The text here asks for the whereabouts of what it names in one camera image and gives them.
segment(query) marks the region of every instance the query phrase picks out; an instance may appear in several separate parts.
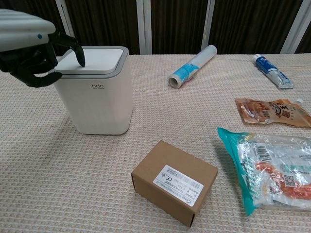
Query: table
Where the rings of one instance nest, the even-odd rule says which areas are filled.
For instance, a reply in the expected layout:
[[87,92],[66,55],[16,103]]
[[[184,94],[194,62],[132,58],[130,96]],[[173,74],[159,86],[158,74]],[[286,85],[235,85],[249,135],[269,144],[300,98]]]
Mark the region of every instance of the table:
[[[0,74],[0,229],[3,232],[308,232],[311,212],[245,215],[233,162],[217,127],[311,137],[283,124],[246,125],[234,98],[302,98],[311,112],[311,54],[267,55],[294,82],[278,90],[251,55],[216,55],[175,90],[167,76],[193,55],[130,56],[134,111],[120,136],[76,131],[55,88]],[[191,228],[134,192],[131,172],[159,141],[218,167]]]

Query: plastic bag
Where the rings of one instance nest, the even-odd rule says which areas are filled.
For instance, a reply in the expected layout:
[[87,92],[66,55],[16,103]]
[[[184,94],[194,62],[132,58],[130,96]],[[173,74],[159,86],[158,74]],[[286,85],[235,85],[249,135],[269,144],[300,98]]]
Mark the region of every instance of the plastic bag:
[[261,205],[311,210],[311,140],[218,128],[235,164],[247,215]]
[[286,123],[299,127],[311,127],[311,116],[298,104],[288,100],[264,102],[252,99],[236,99],[238,110],[247,123]]

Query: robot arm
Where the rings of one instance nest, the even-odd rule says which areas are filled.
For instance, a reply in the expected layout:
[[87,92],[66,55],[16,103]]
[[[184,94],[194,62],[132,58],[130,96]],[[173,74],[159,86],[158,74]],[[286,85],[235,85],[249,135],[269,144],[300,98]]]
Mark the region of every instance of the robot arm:
[[0,70],[31,87],[48,86],[62,77],[52,72],[57,66],[53,44],[71,48],[78,63],[85,66],[82,47],[71,36],[56,32],[53,23],[23,12],[0,9]]

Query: cardboard box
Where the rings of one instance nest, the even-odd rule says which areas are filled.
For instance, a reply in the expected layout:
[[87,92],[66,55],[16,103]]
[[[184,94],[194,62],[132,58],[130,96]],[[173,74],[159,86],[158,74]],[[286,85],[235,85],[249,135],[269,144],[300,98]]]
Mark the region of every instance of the cardboard box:
[[191,226],[218,169],[160,141],[132,172],[134,189],[173,217]]

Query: dark curtain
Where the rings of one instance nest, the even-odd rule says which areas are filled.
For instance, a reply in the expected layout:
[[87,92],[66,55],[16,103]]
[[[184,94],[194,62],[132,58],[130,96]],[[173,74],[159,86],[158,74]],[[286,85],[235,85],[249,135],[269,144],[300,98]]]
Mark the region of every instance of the dark curtain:
[[[59,32],[65,33],[55,0],[0,0],[0,8],[22,11],[52,22]],[[54,46],[57,56],[62,56],[68,48]]]
[[302,0],[216,0],[209,44],[218,54],[280,53]]
[[66,0],[75,37],[85,46],[125,46],[139,54],[136,0]]
[[295,53],[311,53],[311,23],[303,35]]
[[208,0],[151,0],[153,54],[197,54]]

